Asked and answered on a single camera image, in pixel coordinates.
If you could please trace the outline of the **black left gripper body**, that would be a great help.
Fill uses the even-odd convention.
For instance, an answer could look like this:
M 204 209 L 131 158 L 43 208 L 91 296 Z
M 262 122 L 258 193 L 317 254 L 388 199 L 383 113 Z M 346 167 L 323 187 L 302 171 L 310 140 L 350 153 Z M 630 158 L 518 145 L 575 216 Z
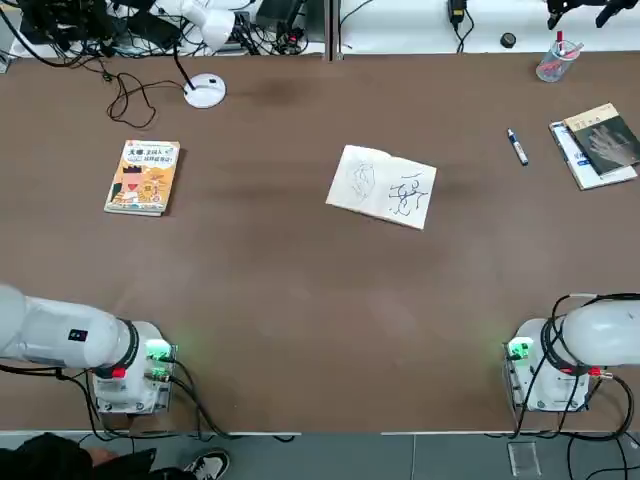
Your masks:
M 46 1 L 44 12 L 46 32 L 61 49 L 77 41 L 109 38 L 105 1 Z

